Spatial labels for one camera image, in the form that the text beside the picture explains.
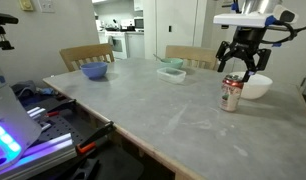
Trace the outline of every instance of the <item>teal plastic dish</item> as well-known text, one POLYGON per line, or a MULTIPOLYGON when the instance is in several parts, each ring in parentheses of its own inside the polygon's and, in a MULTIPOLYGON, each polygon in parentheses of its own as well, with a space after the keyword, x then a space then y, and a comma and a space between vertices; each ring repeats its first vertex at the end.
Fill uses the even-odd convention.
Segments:
POLYGON ((180 69, 183 65, 183 59, 180 58, 165 58, 161 60, 160 68, 170 67, 175 69, 180 69))

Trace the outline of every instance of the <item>table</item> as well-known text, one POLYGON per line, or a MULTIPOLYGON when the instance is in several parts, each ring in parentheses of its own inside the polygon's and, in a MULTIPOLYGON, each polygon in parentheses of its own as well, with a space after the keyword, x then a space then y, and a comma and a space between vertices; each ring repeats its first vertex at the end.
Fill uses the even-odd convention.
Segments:
POLYGON ((105 121, 176 173, 176 179, 306 179, 306 105, 298 88, 274 82, 238 111, 218 107, 221 80, 183 68, 175 85, 157 78, 158 62, 111 63, 105 78, 81 71, 44 82, 105 121))

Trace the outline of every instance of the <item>aluminum can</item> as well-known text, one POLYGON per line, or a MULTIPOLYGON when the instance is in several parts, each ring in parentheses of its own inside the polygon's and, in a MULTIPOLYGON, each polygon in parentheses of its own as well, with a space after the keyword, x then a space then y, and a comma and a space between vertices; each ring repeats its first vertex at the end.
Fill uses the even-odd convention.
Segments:
POLYGON ((236 111, 243 86, 242 78, 227 75, 222 81, 220 108, 229 112, 236 111))

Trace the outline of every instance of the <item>wooden chair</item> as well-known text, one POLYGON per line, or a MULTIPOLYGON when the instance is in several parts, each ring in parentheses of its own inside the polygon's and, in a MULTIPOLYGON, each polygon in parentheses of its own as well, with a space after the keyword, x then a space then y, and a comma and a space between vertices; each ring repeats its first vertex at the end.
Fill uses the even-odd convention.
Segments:
POLYGON ((216 52, 214 50, 191 47, 173 46, 166 47, 166 58, 181 58, 186 60, 187 66, 214 70, 216 64, 216 52))
POLYGON ((114 62, 112 47, 108 43, 61 49, 60 54, 70 72, 88 62, 114 62))

